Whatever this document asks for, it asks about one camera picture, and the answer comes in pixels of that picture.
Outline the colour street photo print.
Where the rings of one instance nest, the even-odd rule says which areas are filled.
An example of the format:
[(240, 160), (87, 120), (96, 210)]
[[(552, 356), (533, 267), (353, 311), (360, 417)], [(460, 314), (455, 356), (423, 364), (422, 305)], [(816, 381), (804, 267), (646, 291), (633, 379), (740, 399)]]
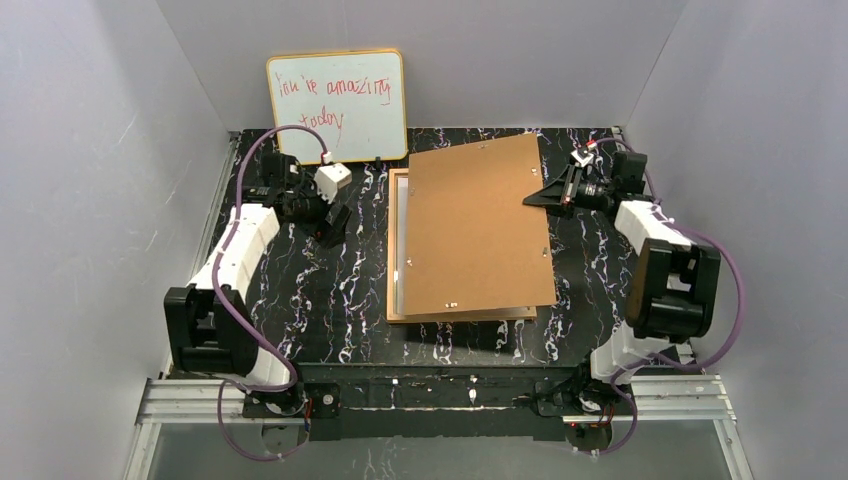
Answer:
[(408, 178), (404, 175), (399, 175), (396, 180), (396, 197), (397, 205), (395, 211), (396, 228), (395, 228), (395, 268), (394, 268), (394, 286), (395, 286), (395, 313), (402, 314), (403, 310), (403, 280), (404, 268), (406, 264), (405, 245), (406, 245), (406, 214), (408, 204)]

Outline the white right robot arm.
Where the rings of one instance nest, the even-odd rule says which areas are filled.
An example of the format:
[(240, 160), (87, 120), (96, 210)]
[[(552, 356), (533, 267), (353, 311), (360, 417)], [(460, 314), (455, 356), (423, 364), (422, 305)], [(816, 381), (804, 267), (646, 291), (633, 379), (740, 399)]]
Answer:
[(654, 355), (708, 332), (722, 259), (674, 229), (646, 193), (646, 155), (615, 152), (610, 175), (600, 179), (590, 175), (592, 160), (586, 149), (573, 152), (562, 173), (522, 202), (559, 217), (600, 212), (637, 253), (624, 320), (588, 357), (591, 382), (623, 385)]

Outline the light wooden picture frame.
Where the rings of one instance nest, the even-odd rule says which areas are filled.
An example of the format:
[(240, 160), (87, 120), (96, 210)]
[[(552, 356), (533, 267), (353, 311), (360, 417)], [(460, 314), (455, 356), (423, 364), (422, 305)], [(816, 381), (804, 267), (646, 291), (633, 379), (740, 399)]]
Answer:
[(535, 307), (404, 315), (403, 269), (406, 263), (406, 210), (409, 196), (408, 169), (390, 169), (388, 179), (386, 319), (390, 325), (437, 322), (533, 321), (537, 318), (538, 312)]

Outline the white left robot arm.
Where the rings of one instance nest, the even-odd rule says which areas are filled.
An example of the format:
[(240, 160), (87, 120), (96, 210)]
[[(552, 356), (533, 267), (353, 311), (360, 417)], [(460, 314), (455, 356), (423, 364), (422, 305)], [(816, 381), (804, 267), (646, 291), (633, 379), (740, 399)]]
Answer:
[(352, 173), (328, 160), (308, 169), (281, 153), (263, 155), (260, 165), (261, 184), (239, 186), (240, 203), (217, 245), (185, 286), (167, 291), (163, 306), (176, 369), (278, 392), (296, 384), (296, 370), (250, 322), (247, 292), (282, 225), (327, 249), (344, 242), (351, 211), (336, 201)]

